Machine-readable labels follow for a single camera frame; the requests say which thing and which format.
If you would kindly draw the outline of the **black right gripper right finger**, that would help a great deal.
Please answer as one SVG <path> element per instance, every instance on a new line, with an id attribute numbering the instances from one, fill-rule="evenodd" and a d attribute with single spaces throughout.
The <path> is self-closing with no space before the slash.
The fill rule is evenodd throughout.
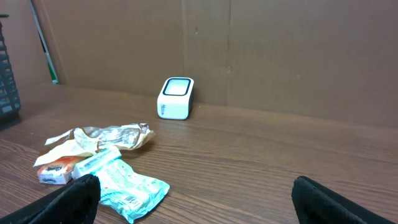
<path id="1" fill-rule="evenodd" d="M 300 224 L 393 224 L 306 176 L 294 180 L 291 196 Z"/>

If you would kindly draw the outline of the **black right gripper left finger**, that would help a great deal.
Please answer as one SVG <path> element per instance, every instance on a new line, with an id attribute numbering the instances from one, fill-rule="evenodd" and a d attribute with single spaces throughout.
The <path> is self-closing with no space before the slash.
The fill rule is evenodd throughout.
<path id="1" fill-rule="evenodd" d="M 86 174 L 2 217 L 1 224 L 93 224 L 100 193 L 99 178 Z"/>

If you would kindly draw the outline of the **orange tissue pack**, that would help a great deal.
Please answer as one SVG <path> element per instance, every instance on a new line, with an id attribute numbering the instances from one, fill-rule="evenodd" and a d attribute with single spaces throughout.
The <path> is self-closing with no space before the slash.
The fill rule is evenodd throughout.
<path id="1" fill-rule="evenodd" d="M 61 157 L 42 166 L 37 171 L 39 182 L 54 185 L 67 184 L 72 179 L 72 171 L 75 165 L 84 159 L 84 157 L 78 156 Z"/>

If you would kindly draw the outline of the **teal packet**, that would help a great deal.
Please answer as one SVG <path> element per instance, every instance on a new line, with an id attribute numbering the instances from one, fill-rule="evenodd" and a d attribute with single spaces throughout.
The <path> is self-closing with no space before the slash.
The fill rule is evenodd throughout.
<path id="1" fill-rule="evenodd" d="M 93 174 L 100 182 L 100 204 L 112 208 L 129 223 L 151 212 L 170 189 L 168 183 L 138 174 L 120 159 L 109 162 Z"/>

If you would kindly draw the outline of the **clear dried mushroom bag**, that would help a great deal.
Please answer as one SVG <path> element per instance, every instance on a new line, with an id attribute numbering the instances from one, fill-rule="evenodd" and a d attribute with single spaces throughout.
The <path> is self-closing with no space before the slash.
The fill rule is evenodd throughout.
<path id="1" fill-rule="evenodd" d="M 155 136 L 155 132 L 147 123 L 132 123 L 105 128 L 76 128 L 73 133 L 79 146 L 95 152 L 110 148 L 134 150 Z"/>

